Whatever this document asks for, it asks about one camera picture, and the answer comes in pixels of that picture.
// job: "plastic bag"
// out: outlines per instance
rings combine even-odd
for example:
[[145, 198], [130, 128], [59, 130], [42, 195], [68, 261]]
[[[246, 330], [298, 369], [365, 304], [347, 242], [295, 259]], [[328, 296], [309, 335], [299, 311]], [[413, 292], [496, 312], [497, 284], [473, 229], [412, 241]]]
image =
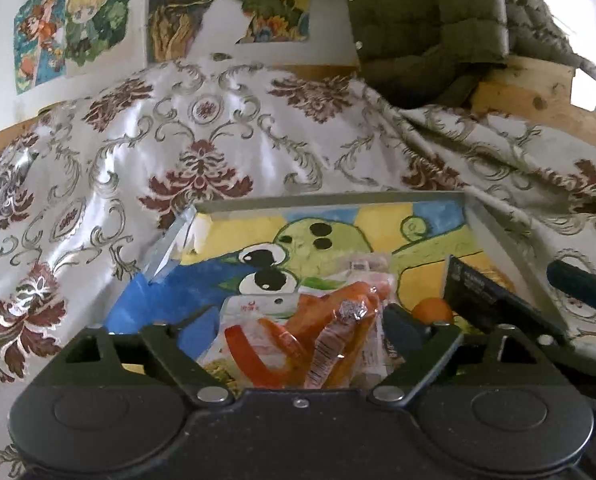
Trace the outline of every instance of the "plastic bag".
[[354, 282], [322, 297], [291, 296], [295, 310], [287, 320], [265, 316], [255, 301], [246, 312], [247, 297], [238, 297], [241, 312], [230, 314], [233, 305], [226, 309], [220, 335], [201, 364], [227, 372], [238, 389], [347, 386], [382, 302], [393, 295], [393, 277], [365, 277], [372, 283]]
[[[178, 261], [171, 259], [183, 247], [201, 238], [190, 231], [190, 226], [200, 226], [198, 229], [206, 231], [206, 222], [192, 207], [175, 219], [169, 231], [147, 255], [143, 272], [127, 285], [104, 320], [109, 332], [137, 333], [156, 321], [175, 324], [212, 305], [199, 319], [185, 327], [177, 339], [180, 350], [193, 359], [209, 348], [220, 327], [222, 299], [212, 301], [207, 294], [200, 295], [193, 269], [180, 266]], [[198, 302], [200, 297], [204, 298], [204, 303]]]

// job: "blonde anime character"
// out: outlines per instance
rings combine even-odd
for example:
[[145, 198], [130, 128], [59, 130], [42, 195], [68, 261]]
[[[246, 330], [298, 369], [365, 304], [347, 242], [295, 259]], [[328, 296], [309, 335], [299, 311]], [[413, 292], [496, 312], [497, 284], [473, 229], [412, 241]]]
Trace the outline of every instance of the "blonde anime character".
[[124, 39], [129, 0], [66, 0], [66, 57], [82, 66]]
[[67, 43], [70, 46], [84, 40], [89, 40], [89, 42], [97, 40], [98, 33], [97, 30], [95, 30], [92, 18], [98, 13], [98, 10], [102, 8], [106, 1], [107, 0], [68, 0], [66, 2], [66, 12], [68, 12], [69, 21], [79, 26], [69, 31]]

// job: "barcode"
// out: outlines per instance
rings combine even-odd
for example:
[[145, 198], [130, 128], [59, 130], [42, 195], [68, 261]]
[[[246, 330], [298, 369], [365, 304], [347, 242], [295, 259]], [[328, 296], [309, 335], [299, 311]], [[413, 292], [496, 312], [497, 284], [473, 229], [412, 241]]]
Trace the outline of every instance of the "barcode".
[[305, 388], [321, 388], [329, 377], [340, 355], [345, 351], [354, 325], [333, 322], [326, 326], [316, 339], [311, 366], [305, 379]]

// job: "cartoon eye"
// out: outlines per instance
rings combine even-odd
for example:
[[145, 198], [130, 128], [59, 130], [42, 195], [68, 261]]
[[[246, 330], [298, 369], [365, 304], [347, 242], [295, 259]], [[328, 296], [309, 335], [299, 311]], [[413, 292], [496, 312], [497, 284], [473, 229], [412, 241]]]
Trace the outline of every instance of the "cartoon eye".
[[318, 237], [329, 236], [332, 232], [332, 228], [329, 224], [325, 224], [324, 222], [317, 222], [315, 224], [311, 224], [309, 227], [309, 231], [311, 234]]
[[238, 260], [258, 269], [281, 264], [287, 253], [277, 244], [256, 244], [246, 247], [238, 254]]
[[298, 286], [298, 280], [285, 270], [269, 267], [246, 276], [238, 287], [240, 294], [289, 294]]

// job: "yellow paint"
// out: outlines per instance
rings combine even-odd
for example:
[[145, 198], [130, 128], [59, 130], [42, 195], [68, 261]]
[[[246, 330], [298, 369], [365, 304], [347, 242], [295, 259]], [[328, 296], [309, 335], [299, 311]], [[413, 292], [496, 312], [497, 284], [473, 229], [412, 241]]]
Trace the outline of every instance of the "yellow paint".
[[239, 251], [249, 245], [271, 243], [285, 224], [286, 220], [281, 216], [213, 221], [204, 242], [204, 249], [198, 254], [184, 254], [182, 264], [202, 262], [222, 254]]
[[353, 224], [364, 233], [376, 253], [391, 254], [407, 243], [400, 224], [413, 215], [412, 203], [361, 207]]
[[[460, 260], [480, 272], [483, 270], [492, 272], [491, 261], [484, 252], [463, 256]], [[439, 298], [443, 285], [444, 266], [445, 262], [437, 262], [405, 270], [398, 285], [398, 298], [402, 306], [412, 310], [425, 298]]]

